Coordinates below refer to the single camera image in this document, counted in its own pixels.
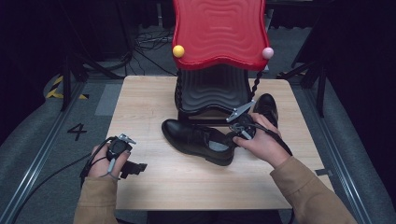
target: person's left hand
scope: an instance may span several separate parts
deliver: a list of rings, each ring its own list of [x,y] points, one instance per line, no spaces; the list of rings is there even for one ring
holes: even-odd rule
[[[92,163],[95,162],[95,164],[92,166],[90,172],[88,173],[88,176],[90,177],[108,177],[112,178],[111,175],[107,175],[107,169],[108,165],[110,164],[110,161],[106,158],[106,152],[108,151],[108,147],[110,146],[109,143],[105,144],[102,149],[96,154],[95,158],[93,159]],[[93,152],[96,151],[96,149],[99,146],[96,146],[92,150]],[[125,150],[122,152],[119,157],[116,160],[116,163],[114,164],[113,171],[111,174],[115,177],[119,177],[121,168],[125,162],[128,161],[129,156],[131,155],[131,152],[128,150]]]

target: shoe insole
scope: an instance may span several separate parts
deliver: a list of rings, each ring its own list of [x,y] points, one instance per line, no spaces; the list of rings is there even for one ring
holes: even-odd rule
[[[228,149],[227,146],[223,145],[222,143],[209,141],[209,147],[215,151],[225,151]]]

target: person's right hand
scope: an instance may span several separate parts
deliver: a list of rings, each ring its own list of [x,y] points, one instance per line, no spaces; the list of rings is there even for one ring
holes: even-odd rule
[[[281,136],[279,130],[265,116],[257,113],[251,113],[250,116],[253,118],[253,121],[260,123],[266,129]],[[238,146],[249,150],[259,159],[267,161],[274,168],[290,157],[289,153],[273,137],[260,129],[256,129],[256,134],[251,140],[236,136],[233,138],[233,141]]]

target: metal rail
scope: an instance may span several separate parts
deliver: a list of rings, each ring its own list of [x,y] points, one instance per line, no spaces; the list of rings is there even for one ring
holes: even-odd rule
[[[32,164],[30,165],[28,170],[26,171],[20,185],[18,186],[12,199],[10,200],[5,211],[3,212],[2,216],[0,217],[1,224],[11,223],[11,221],[15,217],[18,209],[20,208],[20,206],[23,204],[24,200],[29,195],[29,192],[32,189],[32,186],[34,185],[35,180],[37,179],[38,175],[40,174],[41,169],[43,168],[48,155],[50,154],[50,152],[53,149],[53,144],[56,140],[56,137],[58,136],[59,131],[61,130],[68,114],[70,113],[74,102],[78,99],[78,97],[82,93],[84,86],[85,86],[85,83],[82,83],[82,82],[76,83],[76,86],[73,89],[72,101],[70,102],[70,105],[66,108],[66,110],[64,112],[60,112],[58,117],[54,121],[51,129],[49,130],[49,134],[48,134],[47,138],[43,142],[43,145],[41,146],[41,148],[38,150],[37,155],[35,156],[35,159],[33,160]]]
[[[323,132],[323,136],[326,140],[326,144],[329,147],[330,158],[332,159],[332,163],[334,164],[335,172],[340,176],[341,184],[344,188],[346,196],[350,202],[350,205],[355,214],[355,218],[358,223],[373,223],[370,219],[367,210],[361,200],[361,196],[358,193],[355,182],[353,181],[346,164],[343,161],[343,158],[340,154],[340,150],[335,144],[332,134],[329,131],[329,127],[326,124],[326,121],[321,118],[317,112],[315,107],[316,100],[314,93],[311,90],[304,90],[305,97],[309,101],[309,105],[312,111],[315,111],[315,117],[317,119],[318,125]]]

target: black curtain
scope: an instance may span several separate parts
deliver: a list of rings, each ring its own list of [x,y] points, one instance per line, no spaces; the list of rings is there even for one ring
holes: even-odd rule
[[[142,24],[143,28],[147,28],[151,25],[158,26],[159,10],[157,5],[160,6],[163,28],[172,28],[175,26],[176,16],[173,0],[137,1],[134,7],[134,14],[136,15],[134,19],[138,24]]]
[[[43,90],[60,69],[61,42],[35,3],[0,2],[0,144],[44,101]]]

